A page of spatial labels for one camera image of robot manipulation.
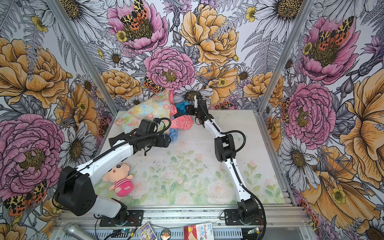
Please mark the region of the teal cloth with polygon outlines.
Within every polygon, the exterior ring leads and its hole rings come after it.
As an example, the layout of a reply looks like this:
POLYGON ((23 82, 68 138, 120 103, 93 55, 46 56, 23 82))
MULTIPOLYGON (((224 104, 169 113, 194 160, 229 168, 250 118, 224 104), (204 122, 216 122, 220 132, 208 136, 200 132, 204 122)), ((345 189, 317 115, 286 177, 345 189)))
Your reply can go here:
POLYGON ((179 104, 175 104, 175 107, 177 108, 177 111, 178 113, 181 113, 183 115, 187 115, 187 110, 186 108, 189 106, 190 104, 188 102, 182 102, 182 103, 179 103, 179 104))

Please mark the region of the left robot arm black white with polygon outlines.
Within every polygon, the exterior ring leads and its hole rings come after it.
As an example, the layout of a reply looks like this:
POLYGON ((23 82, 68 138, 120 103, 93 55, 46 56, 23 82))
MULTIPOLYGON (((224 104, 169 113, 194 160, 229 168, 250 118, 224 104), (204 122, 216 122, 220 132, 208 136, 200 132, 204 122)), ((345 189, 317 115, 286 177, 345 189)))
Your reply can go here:
POLYGON ((94 185, 105 180, 112 183, 112 191, 123 193, 133 178, 122 175, 123 161, 141 150, 167 148, 171 137, 166 131, 171 123, 169 118, 143 119, 138 128, 110 138, 111 147, 95 158, 77 167, 65 167, 53 200, 76 216, 91 213, 109 218, 118 226, 124 225, 129 219, 128 207, 117 199, 97 195, 94 185))

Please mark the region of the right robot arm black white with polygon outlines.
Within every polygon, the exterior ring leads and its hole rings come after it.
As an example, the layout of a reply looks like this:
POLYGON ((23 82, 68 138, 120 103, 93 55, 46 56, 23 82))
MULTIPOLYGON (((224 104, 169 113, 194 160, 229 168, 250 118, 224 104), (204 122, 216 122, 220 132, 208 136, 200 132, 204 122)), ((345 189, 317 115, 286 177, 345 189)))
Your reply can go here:
POLYGON ((246 144, 246 136, 239 130, 224 132, 209 114, 207 102, 198 93, 194 96, 194 103, 186 107, 189 115, 196 117, 199 124, 214 136, 215 156, 224 163, 227 173, 233 183, 239 220, 243 224, 259 222, 263 227, 267 225, 265 209, 258 197, 246 186, 246 181, 241 175, 236 155, 246 144))

